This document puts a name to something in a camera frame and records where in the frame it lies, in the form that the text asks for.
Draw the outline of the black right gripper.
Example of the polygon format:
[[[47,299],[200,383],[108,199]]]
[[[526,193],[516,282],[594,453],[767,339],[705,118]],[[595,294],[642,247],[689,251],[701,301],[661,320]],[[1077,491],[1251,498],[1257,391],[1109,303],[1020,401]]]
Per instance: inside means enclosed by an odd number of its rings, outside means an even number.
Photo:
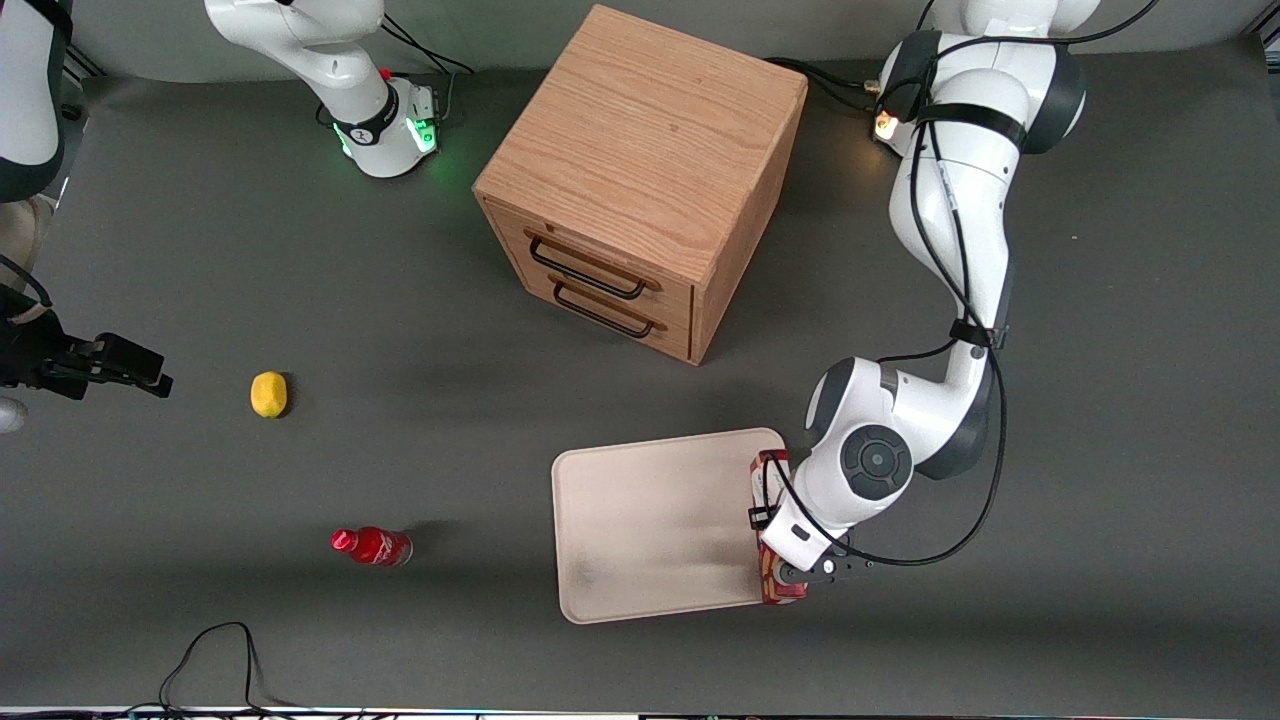
[[[1,387],[47,389],[82,400],[92,383],[127,386],[168,398],[173,378],[163,373],[164,356],[114,333],[96,337],[99,378],[76,352],[81,340],[64,332],[47,305],[3,288]]]

